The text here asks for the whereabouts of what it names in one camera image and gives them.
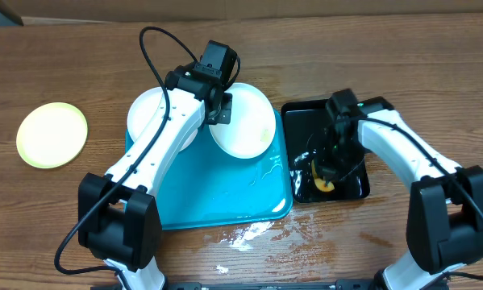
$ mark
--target blue mat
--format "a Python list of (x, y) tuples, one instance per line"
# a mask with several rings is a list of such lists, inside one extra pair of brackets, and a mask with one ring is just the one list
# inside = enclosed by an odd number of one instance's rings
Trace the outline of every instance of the blue mat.
[[(222, 226), (283, 218), (293, 205), (281, 116), (272, 144), (253, 159), (237, 159), (208, 127), (180, 152), (157, 194), (163, 230)], [(133, 141), (126, 134), (126, 150)]]

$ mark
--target black container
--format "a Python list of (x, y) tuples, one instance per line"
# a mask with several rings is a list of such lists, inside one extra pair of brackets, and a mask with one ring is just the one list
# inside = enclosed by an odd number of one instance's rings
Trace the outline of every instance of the black container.
[(317, 151), (325, 150), (330, 127), (327, 100), (297, 101), (281, 109), (289, 174), (294, 199), (300, 203), (361, 199), (370, 193), (364, 157), (355, 160), (353, 170), (343, 181), (333, 182), (335, 189), (325, 193), (314, 185), (311, 161)]

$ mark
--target cable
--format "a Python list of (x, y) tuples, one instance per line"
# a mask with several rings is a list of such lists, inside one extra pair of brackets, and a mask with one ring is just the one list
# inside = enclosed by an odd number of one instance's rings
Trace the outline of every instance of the cable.
[[(345, 119), (340, 119), (338, 120), (339, 122), (347, 122), (347, 121), (353, 121), (353, 120), (361, 120), (361, 121), (369, 121), (369, 122), (375, 122), (379, 123), (383, 126), (388, 126), (397, 132), (401, 133), (404, 137), (406, 137), (410, 142), (417, 147), (419, 151), (422, 152), (422, 154), (440, 171), (442, 172), (449, 180), (452, 182), (453, 185), (456, 186), (456, 188), (460, 191), (460, 193), (463, 195), (465, 201), (468, 202), (468, 204), (473, 208), (473, 210), (479, 215), (480, 219), (483, 221), (483, 212), (481, 209), (476, 205), (476, 202), (470, 197), (470, 195), (467, 193), (467, 191), (461, 186), (460, 183), (456, 180), (456, 178), (449, 173), (445, 168), (442, 167), (442, 165), (427, 152), (427, 150), (413, 137), (411, 136), (408, 132), (403, 130), (401, 127), (397, 126), (397, 124), (391, 124), (389, 122), (385, 122), (379, 119), (375, 118), (368, 118), (366, 116), (360, 116), (360, 117), (355, 117), (355, 118), (345, 118)], [(483, 275), (474, 275), (474, 274), (469, 274), (469, 273), (464, 273), (464, 272), (456, 272), (456, 271), (448, 271), (443, 273), (442, 275), (438, 276), (436, 279), (431, 281), (428, 285), (424, 286), (421, 290), (428, 289), (430, 286), (437, 284), (439, 281), (441, 281), (444, 278), (449, 278), (451, 276), (459, 276), (459, 277), (464, 277), (464, 278), (469, 278), (469, 279), (474, 279), (474, 280), (483, 280)]]
[(145, 28), (143, 28), (143, 30), (141, 30), (141, 32), (139, 34), (139, 45), (141, 47), (141, 52), (143, 53), (144, 59), (148, 63), (148, 66), (150, 67), (150, 69), (152, 70), (153, 74), (155, 75), (155, 78), (159, 82), (159, 85), (162, 88), (162, 92), (164, 94), (164, 100), (166, 102), (165, 112), (164, 112), (164, 116), (162, 118), (162, 123), (160, 124), (159, 129), (157, 130), (157, 132), (153, 136), (153, 138), (150, 141), (150, 143), (146, 146), (146, 148), (144, 148), (144, 150), (141, 152), (141, 154), (135, 160), (135, 162), (132, 165), (130, 165), (130, 167), (128, 168), (127, 172), (118, 180), (118, 182), (98, 202), (96, 202), (96, 204), (93, 205), (93, 207), (69, 231), (69, 233), (67, 234), (67, 236), (65, 236), (64, 240), (62, 241), (62, 243), (58, 246), (58, 249), (56, 250), (55, 260), (54, 260), (55, 268), (60, 273), (66, 274), (66, 275), (76, 275), (76, 274), (89, 273), (89, 272), (93, 272), (93, 271), (102, 271), (102, 270), (113, 271), (116, 275), (119, 276), (119, 278), (123, 282), (123, 285), (124, 285), (124, 287), (125, 287), (126, 290), (131, 290), (131, 288), (130, 288), (130, 286), (127, 283), (127, 280), (125, 278), (125, 275), (123, 274), (123, 271), (121, 271), (119, 268), (112, 267), (112, 266), (96, 266), (96, 267), (87, 267), (87, 268), (77, 269), (77, 270), (69, 270), (69, 269), (63, 268), (60, 265), (60, 257), (62, 256), (62, 252), (64, 251), (65, 247), (67, 246), (67, 244), (69, 243), (69, 241), (71, 240), (71, 238), (76, 234), (76, 232), (78, 232), (78, 230), (81, 228), (81, 226), (89, 219), (89, 217), (94, 212), (96, 212), (99, 208), (101, 208), (105, 203), (107, 203), (110, 200), (110, 198), (115, 193), (115, 191), (135, 171), (135, 169), (141, 163), (141, 161), (143, 160), (143, 158), (152, 149), (153, 144), (155, 144), (155, 141), (157, 141), (157, 139), (159, 138), (160, 134), (162, 133), (162, 130), (164, 129), (164, 127), (166, 125), (166, 122), (169, 119), (169, 108), (170, 108), (171, 105), (169, 104), (168, 90), (166, 89), (166, 86), (164, 85), (164, 82), (162, 81), (162, 78), (160, 78), (159, 73), (156, 71), (155, 66), (153, 66), (153, 63), (150, 60), (150, 57), (148, 56), (148, 53), (146, 52), (146, 48), (144, 47), (144, 33), (146, 33), (146, 31), (150, 31), (150, 30), (159, 31), (159, 32), (162, 32), (162, 33), (166, 34), (167, 36), (171, 37), (178, 44), (180, 44), (187, 51), (187, 53), (189, 53), (189, 55), (193, 58), (194, 61), (197, 61), (197, 59), (194, 56), (194, 54), (176, 36), (172, 35), (171, 33), (167, 32), (166, 30), (164, 30), (162, 28), (159, 28), (159, 27), (145, 27)]
[(231, 80), (227, 82), (227, 85), (225, 86), (224, 90), (227, 90), (234, 84), (235, 79), (238, 77), (239, 71), (241, 70), (241, 59), (239, 58), (239, 56), (236, 56), (235, 59), (237, 60), (237, 63), (238, 63), (238, 70), (235, 72), (235, 75), (231, 78)]

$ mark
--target wooden table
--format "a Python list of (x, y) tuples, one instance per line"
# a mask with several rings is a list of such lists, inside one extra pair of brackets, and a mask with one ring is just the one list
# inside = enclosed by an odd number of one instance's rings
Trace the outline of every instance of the wooden table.
[[(110, 273), (65, 276), (53, 267), (77, 221), (77, 186), (103, 174), (124, 150), (127, 111), (157, 86), (141, 55), (146, 23), (0, 28), (0, 288), (88, 289)], [(239, 81), (285, 102), (352, 88), (382, 95), (433, 147), (483, 167), (483, 14), (396, 15), (156, 23), (200, 53), (209, 39), (242, 58)], [(146, 41), (161, 75), (189, 61), (170, 39)], [(29, 112), (69, 102), (89, 123), (83, 152), (54, 170), (26, 165), (15, 135)], [(156, 260), (171, 281), (249, 283), (370, 278), (406, 250), (409, 194), (376, 157), (362, 201), (294, 205), (280, 220), (164, 233)], [(235, 245), (243, 244), (240, 251)], [(62, 264), (101, 264), (73, 240)], [(465, 268), (483, 274), (483, 260)], [(456, 279), (458, 289), (483, 282)]]

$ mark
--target yellow plate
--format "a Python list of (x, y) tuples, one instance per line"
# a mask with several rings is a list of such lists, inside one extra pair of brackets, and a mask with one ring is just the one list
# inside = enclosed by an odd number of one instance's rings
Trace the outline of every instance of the yellow plate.
[(17, 151), (36, 168), (55, 168), (80, 153), (87, 139), (87, 121), (70, 104), (54, 102), (31, 112), (17, 132)]

